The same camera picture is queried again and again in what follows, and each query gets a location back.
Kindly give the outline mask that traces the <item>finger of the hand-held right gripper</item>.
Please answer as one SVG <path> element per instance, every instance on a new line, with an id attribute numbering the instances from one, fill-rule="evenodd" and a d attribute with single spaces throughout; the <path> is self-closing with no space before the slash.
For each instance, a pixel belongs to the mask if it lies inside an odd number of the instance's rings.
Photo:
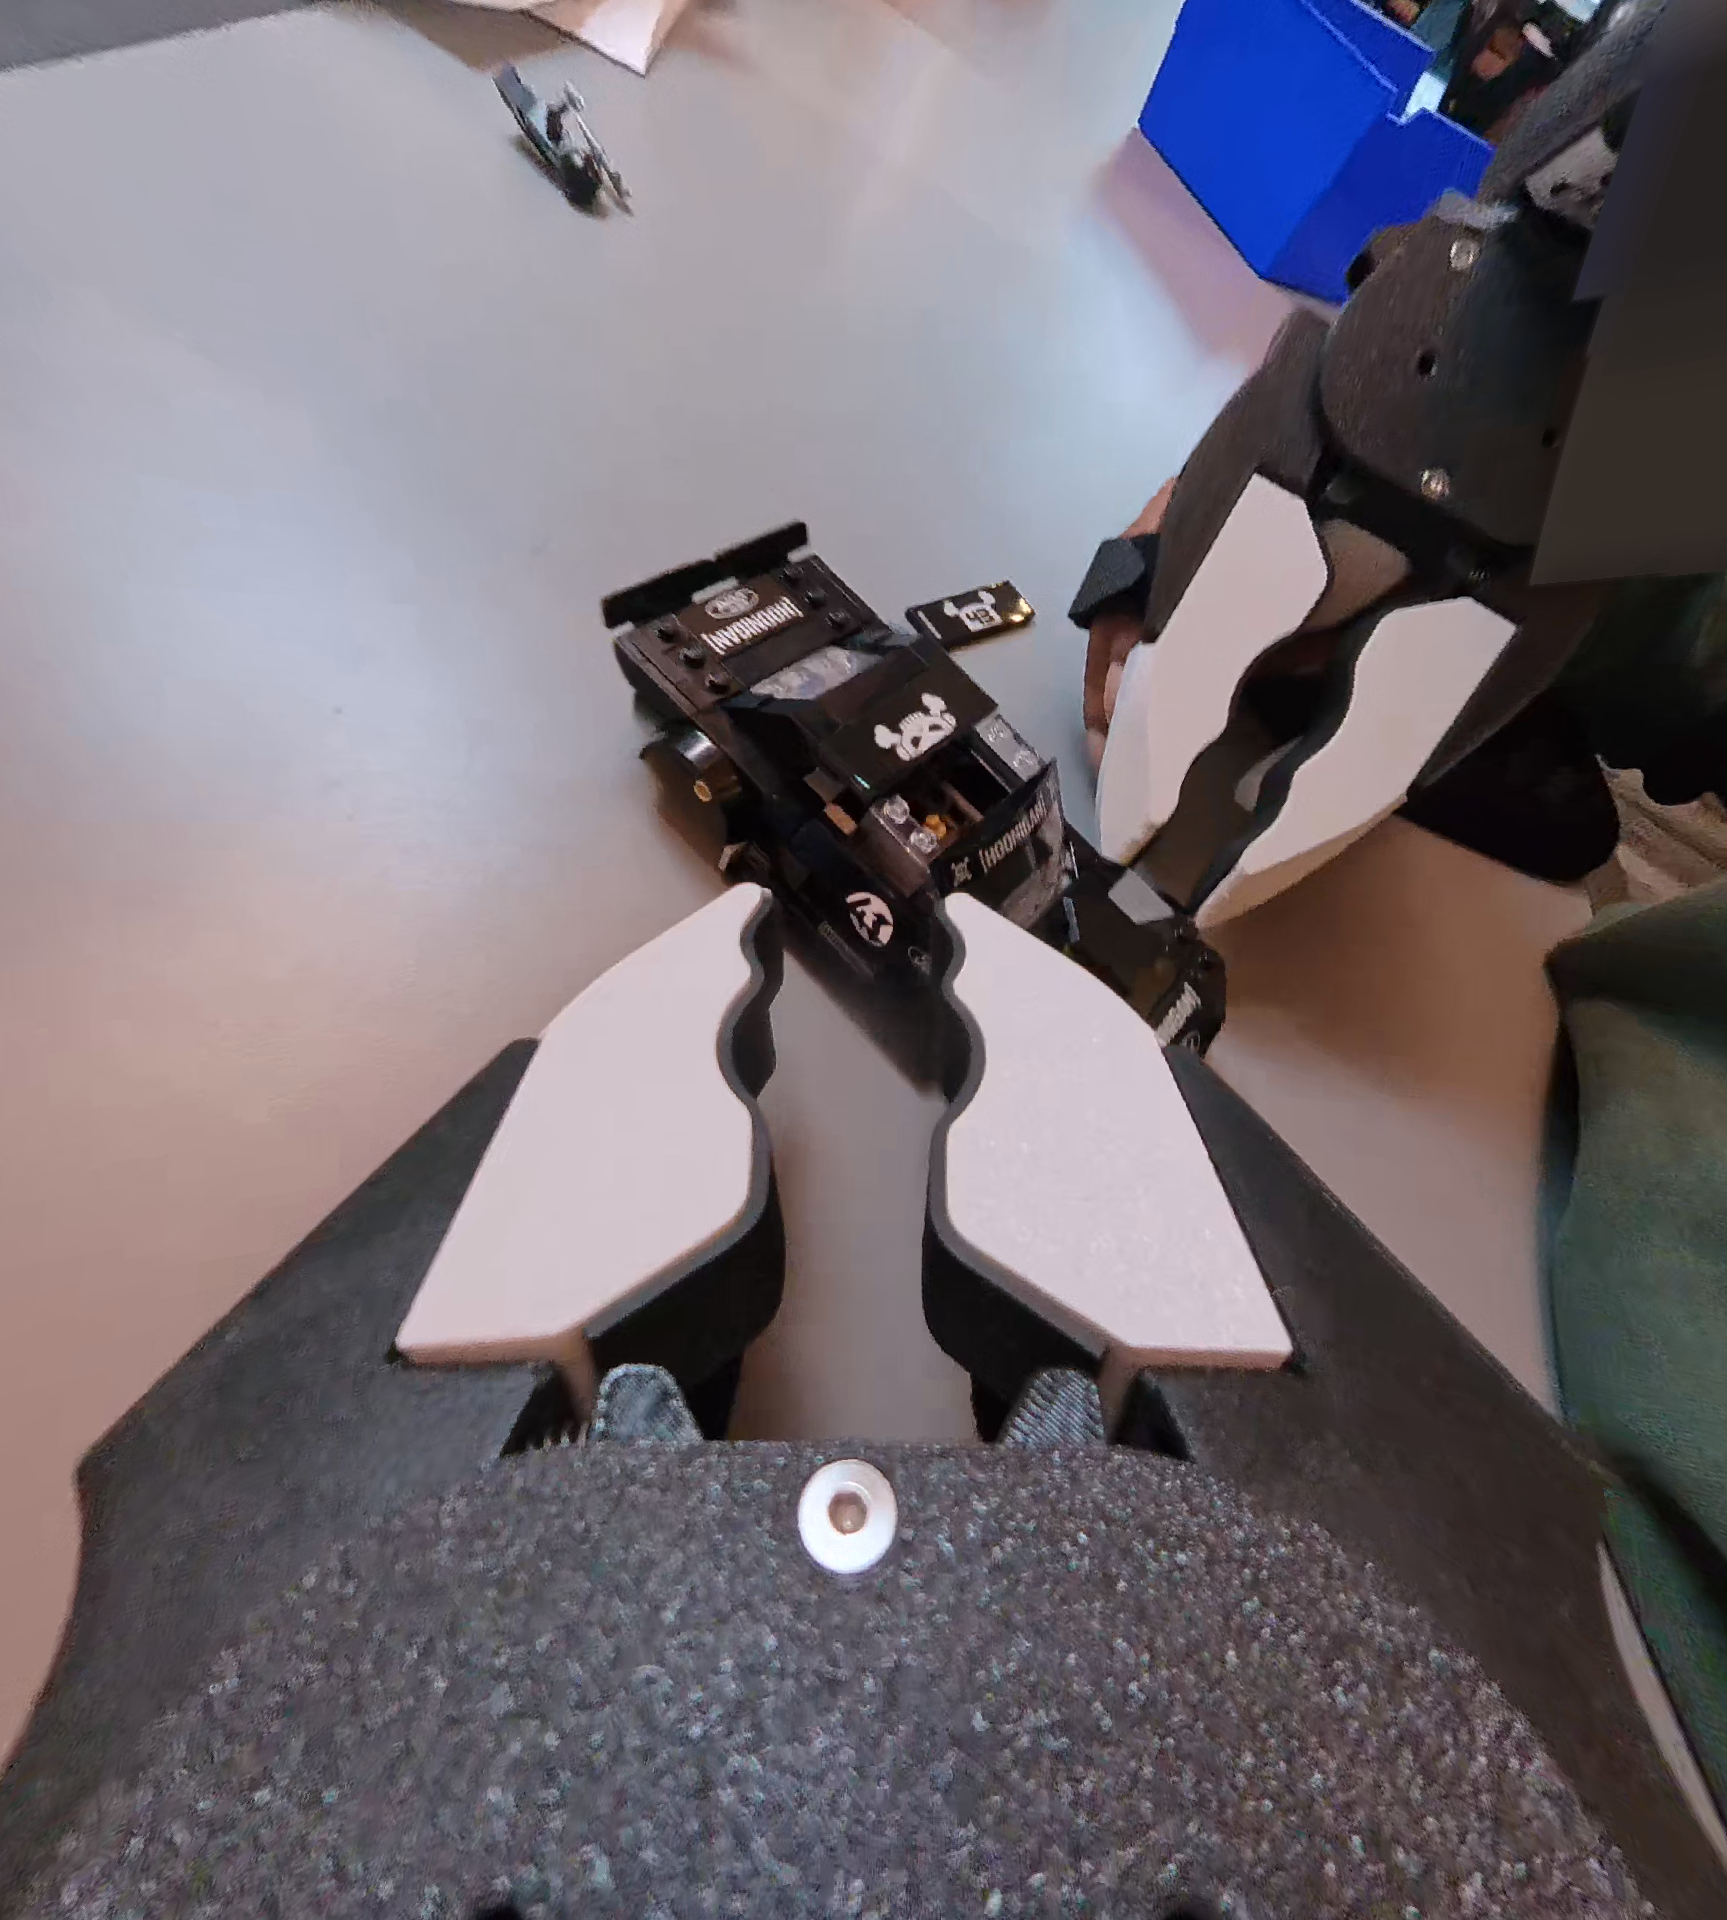
<path id="1" fill-rule="evenodd" d="M 1324 598 L 1330 562 L 1306 502 L 1256 473 L 1162 632 L 1132 650 L 1098 774 L 1098 838 L 1132 864 L 1224 733 L 1252 665 Z"/>
<path id="2" fill-rule="evenodd" d="M 1400 810 L 1516 638 L 1474 598 L 1386 611 L 1346 647 L 1342 704 L 1284 750 L 1256 823 L 1194 909 L 1206 932 L 1278 897 Z"/>

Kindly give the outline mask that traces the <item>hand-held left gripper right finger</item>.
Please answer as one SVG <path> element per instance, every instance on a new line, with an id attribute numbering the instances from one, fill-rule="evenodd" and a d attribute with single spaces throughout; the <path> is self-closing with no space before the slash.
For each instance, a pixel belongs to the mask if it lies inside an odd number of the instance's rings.
<path id="1" fill-rule="evenodd" d="M 924 1319 L 992 1404 L 1042 1369 L 1120 1405 L 1140 1373 L 1274 1373 L 1294 1338 L 1158 1031 L 968 894 L 942 905 L 946 1109 Z"/>

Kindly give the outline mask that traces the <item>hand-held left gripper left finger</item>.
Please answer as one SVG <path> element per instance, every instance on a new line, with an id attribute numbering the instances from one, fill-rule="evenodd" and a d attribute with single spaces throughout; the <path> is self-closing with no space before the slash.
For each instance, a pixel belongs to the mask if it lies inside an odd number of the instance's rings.
<path id="1" fill-rule="evenodd" d="M 730 1407 L 786 1272 L 760 1105 L 782 962 L 774 895 L 736 884 L 552 1018 L 397 1356 L 544 1361 L 582 1411 L 614 1368 L 644 1361 Z"/>

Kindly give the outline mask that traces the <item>black numbered lego tile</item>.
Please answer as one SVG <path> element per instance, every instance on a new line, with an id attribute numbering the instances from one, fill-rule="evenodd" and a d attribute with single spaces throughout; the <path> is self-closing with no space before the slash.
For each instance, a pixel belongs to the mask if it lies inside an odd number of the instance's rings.
<path id="1" fill-rule="evenodd" d="M 1028 627 L 1034 617 L 1032 601 L 1008 579 L 962 587 L 906 607 L 910 632 L 948 651 L 1016 634 Z"/>

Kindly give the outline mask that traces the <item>black lego car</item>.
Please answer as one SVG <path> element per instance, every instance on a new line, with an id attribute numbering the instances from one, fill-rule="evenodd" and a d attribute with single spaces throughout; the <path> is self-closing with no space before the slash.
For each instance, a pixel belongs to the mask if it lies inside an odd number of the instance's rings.
<path id="1" fill-rule="evenodd" d="M 1068 953 L 1162 1043 L 1208 1051 L 1222 957 L 1068 823 L 1062 774 L 968 667 L 876 614 L 790 521 L 614 589 L 618 665 L 664 796 L 768 888 L 858 996 L 914 1009 L 966 894 Z"/>

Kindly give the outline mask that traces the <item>small black lego piece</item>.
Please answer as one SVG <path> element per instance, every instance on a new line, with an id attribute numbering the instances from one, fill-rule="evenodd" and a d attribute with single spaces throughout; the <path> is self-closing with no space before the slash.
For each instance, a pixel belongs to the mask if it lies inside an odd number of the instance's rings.
<path id="1" fill-rule="evenodd" d="M 493 82 L 525 142 L 572 207 L 596 211 L 610 201 L 632 211 L 632 194 L 590 129 L 586 101 L 574 85 L 544 100 L 513 61 L 503 64 Z"/>

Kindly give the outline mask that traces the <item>blue storage bin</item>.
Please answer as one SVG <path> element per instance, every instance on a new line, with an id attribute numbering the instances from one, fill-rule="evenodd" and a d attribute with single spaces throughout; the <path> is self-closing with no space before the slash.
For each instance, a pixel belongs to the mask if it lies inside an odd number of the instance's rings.
<path id="1" fill-rule="evenodd" d="M 1138 125 L 1260 277 L 1340 303 L 1380 229 L 1492 162 L 1416 101 L 1432 59 L 1370 3 L 1186 1 Z"/>

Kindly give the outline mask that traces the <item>white paper sheet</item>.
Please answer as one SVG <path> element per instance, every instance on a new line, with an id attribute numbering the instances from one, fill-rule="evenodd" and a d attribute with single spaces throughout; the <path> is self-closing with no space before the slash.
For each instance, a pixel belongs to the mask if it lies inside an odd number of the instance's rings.
<path id="1" fill-rule="evenodd" d="M 527 18 L 646 77 L 690 1 L 527 1 Z"/>

